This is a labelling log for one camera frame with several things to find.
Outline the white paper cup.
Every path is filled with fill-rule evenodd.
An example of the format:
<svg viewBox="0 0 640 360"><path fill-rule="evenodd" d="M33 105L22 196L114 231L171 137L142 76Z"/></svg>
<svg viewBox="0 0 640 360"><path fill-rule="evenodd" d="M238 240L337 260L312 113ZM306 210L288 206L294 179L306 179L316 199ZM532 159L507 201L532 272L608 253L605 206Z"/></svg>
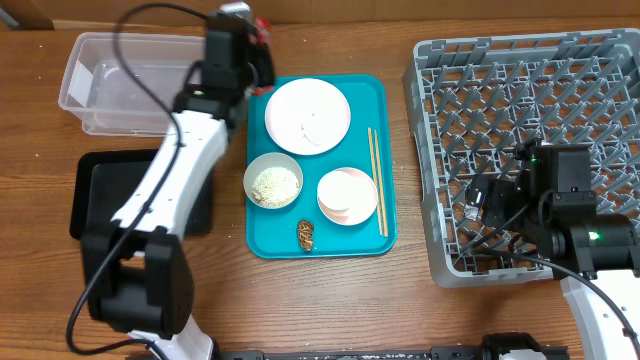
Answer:
<svg viewBox="0 0 640 360"><path fill-rule="evenodd" d="M334 170L320 179L317 193L326 208L344 212L351 206L353 189L353 177L345 171Z"/></svg>

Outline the pink round plate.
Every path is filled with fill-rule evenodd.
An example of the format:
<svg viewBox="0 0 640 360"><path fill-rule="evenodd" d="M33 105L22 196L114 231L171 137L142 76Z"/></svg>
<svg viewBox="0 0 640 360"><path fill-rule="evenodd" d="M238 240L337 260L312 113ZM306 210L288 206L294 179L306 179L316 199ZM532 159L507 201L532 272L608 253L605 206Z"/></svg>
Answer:
<svg viewBox="0 0 640 360"><path fill-rule="evenodd" d="M283 150L318 155L336 147L351 124L345 95L331 83L301 78L279 86L265 110L265 126Z"/></svg>

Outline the red snack wrapper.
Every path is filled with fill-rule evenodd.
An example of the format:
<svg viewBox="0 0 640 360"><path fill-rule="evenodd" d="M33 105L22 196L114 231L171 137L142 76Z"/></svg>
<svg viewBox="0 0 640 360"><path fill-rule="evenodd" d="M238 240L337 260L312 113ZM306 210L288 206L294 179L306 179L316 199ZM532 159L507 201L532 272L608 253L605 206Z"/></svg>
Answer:
<svg viewBox="0 0 640 360"><path fill-rule="evenodd" d="M271 91L275 85L275 70L270 53L271 24L264 18L255 19L258 58L255 65L258 71L258 84L253 94L260 96Z"/></svg>

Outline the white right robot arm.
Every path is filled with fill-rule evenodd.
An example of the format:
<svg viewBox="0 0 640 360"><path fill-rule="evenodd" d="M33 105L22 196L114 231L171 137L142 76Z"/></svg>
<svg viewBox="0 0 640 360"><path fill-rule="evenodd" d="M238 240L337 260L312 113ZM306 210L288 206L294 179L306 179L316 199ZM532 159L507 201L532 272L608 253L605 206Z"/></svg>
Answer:
<svg viewBox="0 0 640 360"><path fill-rule="evenodd" d="M512 232L532 245L519 252L487 247L480 238L466 248L498 259L551 269L579 328L588 359L639 355L639 239L623 214L599 214L591 188L591 160L584 145L530 140L517 146L515 180L477 174L465 190L464 214Z"/></svg>

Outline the small pink bowl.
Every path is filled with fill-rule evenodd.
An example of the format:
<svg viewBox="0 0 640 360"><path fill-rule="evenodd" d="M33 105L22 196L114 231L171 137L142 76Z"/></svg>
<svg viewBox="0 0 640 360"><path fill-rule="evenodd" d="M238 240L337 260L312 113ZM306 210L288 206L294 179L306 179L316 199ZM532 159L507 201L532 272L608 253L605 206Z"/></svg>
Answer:
<svg viewBox="0 0 640 360"><path fill-rule="evenodd" d="M371 177L353 167L342 167L335 170L342 170L349 173L354 180L351 206L344 212L332 211L326 208L318 198L317 201L321 212L330 221L342 226L355 226L367 221L376 211L376 190Z"/></svg>

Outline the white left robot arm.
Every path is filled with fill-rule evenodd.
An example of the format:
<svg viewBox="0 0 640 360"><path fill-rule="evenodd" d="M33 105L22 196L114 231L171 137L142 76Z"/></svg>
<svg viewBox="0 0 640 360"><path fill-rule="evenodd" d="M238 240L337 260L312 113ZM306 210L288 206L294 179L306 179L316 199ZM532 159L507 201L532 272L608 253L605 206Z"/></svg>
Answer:
<svg viewBox="0 0 640 360"><path fill-rule="evenodd" d="M157 359L213 359L216 342L192 315L194 281L182 241L215 163L246 122L251 95L272 87L268 25L244 2L205 16L204 58L184 81L164 140L144 177L111 219L86 228L86 286L68 320L78 355L143 345Z"/></svg>

